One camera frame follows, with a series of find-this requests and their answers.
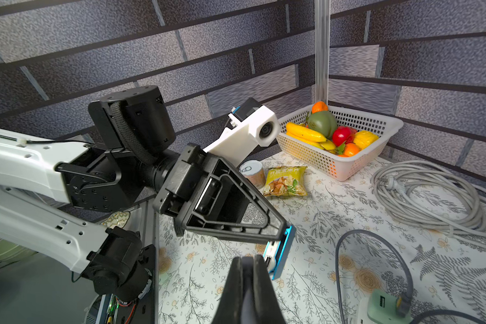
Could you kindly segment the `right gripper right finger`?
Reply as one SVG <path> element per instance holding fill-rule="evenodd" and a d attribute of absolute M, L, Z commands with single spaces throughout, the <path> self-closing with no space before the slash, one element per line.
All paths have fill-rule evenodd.
<path fill-rule="evenodd" d="M 257 255 L 254 258 L 252 294 L 257 323 L 286 323 L 279 307 L 278 299 L 267 271 L 267 266 L 261 255 Z"/>

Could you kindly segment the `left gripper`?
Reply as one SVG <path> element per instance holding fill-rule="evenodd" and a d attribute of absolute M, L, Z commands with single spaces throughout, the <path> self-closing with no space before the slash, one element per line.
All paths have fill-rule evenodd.
<path fill-rule="evenodd" d="M 178 217 L 187 232 L 220 240 L 266 243 L 282 239 L 288 221 L 225 157 L 189 143 L 153 203 L 161 215 Z"/>

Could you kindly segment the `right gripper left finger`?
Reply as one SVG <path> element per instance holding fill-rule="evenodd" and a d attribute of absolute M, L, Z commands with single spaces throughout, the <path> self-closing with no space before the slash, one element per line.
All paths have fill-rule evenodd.
<path fill-rule="evenodd" d="M 243 301 L 243 269 L 242 258 L 232 260 L 224 291 L 220 303 L 213 317 L 212 324 L 237 324 L 240 323 Z"/>

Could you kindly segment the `blue mp3 player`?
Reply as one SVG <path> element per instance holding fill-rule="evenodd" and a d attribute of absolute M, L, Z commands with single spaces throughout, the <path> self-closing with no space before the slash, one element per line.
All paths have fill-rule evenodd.
<path fill-rule="evenodd" d="M 281 240 L 270 241 L 267 243 L 263 258 L 268 274 L 272 280 L 276 280 L 281 277 L 282 271 L 286 265 L 287 257 L 294 242 L 295 234 L 295 226 L 290 225 L 285 229 Z"/>

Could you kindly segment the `green charger plug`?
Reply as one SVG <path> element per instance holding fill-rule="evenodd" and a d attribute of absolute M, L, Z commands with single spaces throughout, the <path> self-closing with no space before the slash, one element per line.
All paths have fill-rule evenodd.
<path fill-rule="evenodd" d="M 367 303 L 367 319 L 380 324 L 410 323 L 411 314 L 400 316 L 396 313 L 397 298 L 381 290 L 374 290 Z"/>

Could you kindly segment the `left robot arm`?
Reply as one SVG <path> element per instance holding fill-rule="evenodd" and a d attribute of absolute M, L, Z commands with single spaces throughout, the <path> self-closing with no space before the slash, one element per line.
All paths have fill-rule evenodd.
<path fill-rule="evenodd" d="M 267 243 L 268 270 L 279 274 L 294 228 L 238 170 L 279 134 L 274 112 L 248 99 L 232 110 L 230 127 L 214 143 L 188 144 L 180 153 L 170 149 L 176 134 L 156 86 L 105 95 L 90 103 L 89 114 L 103 148 L 0 129 L 0 238 L 59 261 L 93 282 L 97 294 L 128 305 L 155 280 L 140 236 L 80 220 L 36 196 L 113 213 L 150 188 L 155 212 L 174 218 L 177 235 Z"/>

